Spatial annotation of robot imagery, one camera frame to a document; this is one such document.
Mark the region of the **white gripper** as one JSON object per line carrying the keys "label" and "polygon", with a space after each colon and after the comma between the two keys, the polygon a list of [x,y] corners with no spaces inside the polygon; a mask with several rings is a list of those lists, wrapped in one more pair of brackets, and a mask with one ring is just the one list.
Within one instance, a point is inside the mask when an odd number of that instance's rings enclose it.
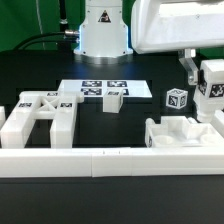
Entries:
{"label": "white gripper", "polygon": [[139,54],[180,50],[188,84],[197,85],[196,50],[191,48],[224,45],[224,0],[136,0],[131,42]]}

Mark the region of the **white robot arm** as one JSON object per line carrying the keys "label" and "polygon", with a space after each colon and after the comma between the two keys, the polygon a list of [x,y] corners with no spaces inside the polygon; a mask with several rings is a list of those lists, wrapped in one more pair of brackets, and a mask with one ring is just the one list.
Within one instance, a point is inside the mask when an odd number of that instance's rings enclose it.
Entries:
{"label": "white robot arm", "polygon": [[123,0],[85,0],[77,58],[116,63],[134,52],[178,51],[188,83],[195,85],[193,51],[224,45],[224,0],[135,0],[130,25],[122,6]]}

